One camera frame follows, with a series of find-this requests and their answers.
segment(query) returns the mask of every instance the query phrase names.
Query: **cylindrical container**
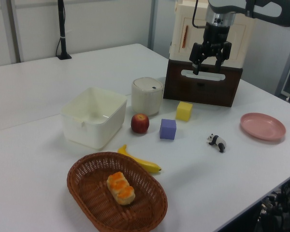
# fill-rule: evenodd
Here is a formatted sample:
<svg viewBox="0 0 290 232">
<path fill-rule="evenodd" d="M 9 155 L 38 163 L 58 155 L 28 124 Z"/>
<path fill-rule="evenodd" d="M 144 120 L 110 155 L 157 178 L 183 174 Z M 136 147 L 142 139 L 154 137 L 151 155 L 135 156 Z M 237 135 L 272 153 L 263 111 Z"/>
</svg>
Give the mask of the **cylindrical container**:
<svg viewBox="0 0 290 232">
<path fill-rule="evenodd" d="M 131 105 L 136 113 L 147 116 L 159 112 L 163 98 L 163 83 L 151 77 L 142 77 L 132 83 Z"/>
</svg>

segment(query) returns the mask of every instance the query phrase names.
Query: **plastic plate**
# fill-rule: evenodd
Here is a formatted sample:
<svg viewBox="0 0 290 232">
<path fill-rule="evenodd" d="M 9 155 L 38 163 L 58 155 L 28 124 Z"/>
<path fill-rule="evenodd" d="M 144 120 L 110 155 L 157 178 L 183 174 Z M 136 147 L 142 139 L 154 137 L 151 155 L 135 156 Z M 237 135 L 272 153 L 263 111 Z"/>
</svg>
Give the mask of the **plastic plate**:
<svg viewBox="0 0 290 232">
<path fill-rule="evenodd" d="M 261 113 L 243 115 L 241 126 L 248 134 L 263 140 L 279 140 L 286 134 L 286 128 L 280 121 Z"/>
</svg>

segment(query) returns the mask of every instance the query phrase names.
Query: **red apple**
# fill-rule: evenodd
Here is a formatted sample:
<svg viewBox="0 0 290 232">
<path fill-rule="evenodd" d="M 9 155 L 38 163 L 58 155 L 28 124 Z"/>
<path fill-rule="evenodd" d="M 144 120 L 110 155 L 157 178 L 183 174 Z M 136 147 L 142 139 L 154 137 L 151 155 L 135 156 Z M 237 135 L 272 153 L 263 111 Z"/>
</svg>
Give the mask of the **red apple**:
<svg viewBox="0 0 290 232">
<path fill-rule="evenodd" d="M 131 129 L 135 133 L 146 133 L 149 127 L 149 118 L 145 114 L 135 114 L 131 119 Z"/>
</svg>

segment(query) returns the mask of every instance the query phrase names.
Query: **black pole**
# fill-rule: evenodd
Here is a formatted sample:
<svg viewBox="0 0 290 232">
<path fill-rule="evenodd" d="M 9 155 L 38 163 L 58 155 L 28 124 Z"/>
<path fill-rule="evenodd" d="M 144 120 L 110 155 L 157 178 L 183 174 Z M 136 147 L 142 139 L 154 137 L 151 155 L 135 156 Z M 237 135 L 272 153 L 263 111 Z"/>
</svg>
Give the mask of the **black pole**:
<svg viewBox="0 0 290 232">
<path fill-rule="evenodd" d="M 67 53 L 66 47 L 66 34 L 64 30 L 64 10 L 63 0 L 58 0 L 58 13 L 59 13 L 59 28 L 60 28 L 60 43 L 61 43 L 61 54 L 57 57 L 59 59 L 71 59 L 72 57 Z"/>
</svg>

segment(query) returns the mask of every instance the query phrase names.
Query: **toy panda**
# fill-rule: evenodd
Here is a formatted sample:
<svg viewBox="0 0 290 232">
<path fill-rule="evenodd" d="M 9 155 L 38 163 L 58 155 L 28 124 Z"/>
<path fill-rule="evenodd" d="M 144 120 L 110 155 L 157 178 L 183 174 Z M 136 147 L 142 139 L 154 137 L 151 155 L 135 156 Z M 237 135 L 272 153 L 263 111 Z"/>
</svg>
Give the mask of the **toy panda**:
<svg viewBox="0 0 290 232">
<path fill-rule="evenodd" d="M 219 137 L 218 135 L 211 134 L 207 138 L 207 140 L 210 142 L 209 143 L 210 145 L 214 145 L 214 144 L 218 145 L 219 151 L 221 153 L 223 153 L 224 149 L 226 149 L 226 146 L 227 146 L 226 142 L 221 137 Z"/>
</svg>

